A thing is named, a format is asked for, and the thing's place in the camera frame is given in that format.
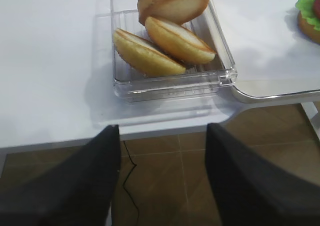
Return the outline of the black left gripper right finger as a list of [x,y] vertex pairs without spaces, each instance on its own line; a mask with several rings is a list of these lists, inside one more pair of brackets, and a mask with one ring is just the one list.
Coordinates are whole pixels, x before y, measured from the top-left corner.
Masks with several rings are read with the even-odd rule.
[[319,186],[267,161],[218,123],[206,128],[205,168],[224,226],[318,226]]

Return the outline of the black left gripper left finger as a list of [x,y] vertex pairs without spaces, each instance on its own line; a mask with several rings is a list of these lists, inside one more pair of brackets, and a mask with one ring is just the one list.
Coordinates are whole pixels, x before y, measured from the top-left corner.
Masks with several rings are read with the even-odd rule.
[[104,226],[121,167],[118,125],[109,125],[46,173],[0,195],[2,226]]

